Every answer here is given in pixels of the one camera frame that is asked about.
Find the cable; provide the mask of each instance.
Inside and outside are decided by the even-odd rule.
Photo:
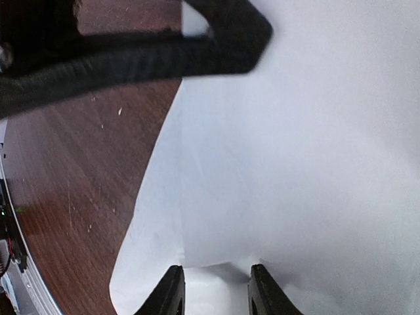
[[[11,265],[11,261],[12,261],[12,254],[9,254],[9,258],[7,259],[7,264],[5,268],[3,269],[2,273],[0,274],[0,279],[6,274],[7,269],[9,269],[9,266]]]
[[[13,244],[12,244],[12,239],[11,238],[8,239],[8,243],[9,243],[9,253],[12,256],[14,256],[14,253],[13,253]]]

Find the red wire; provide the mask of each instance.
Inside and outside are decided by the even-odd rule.
[[[9,252],[14,257],[13,249],[12,249],[12,240],[9,238]]]

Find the wooden floor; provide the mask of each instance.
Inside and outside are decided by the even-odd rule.
[[[80,12],[85,33],[168,26],[180,28],[180,1],[83,0]],[[178,86],[91,93],[9,121],[2,158],[12,200],[65,315],[116,313],[110,277]]]

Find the white paper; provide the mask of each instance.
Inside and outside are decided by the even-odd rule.
[[[1,120],[0,121],[0,143],[3,143],[5,141],[5,134],[6,134],[6,126],[7,126],[7,120]]]
[[[420,314],[420,4],[254,2],[276,32],[257,71],[184,80],[163,126],[118,314],[170,264],[187,315],[246,314],[259,259],[304,314]]]

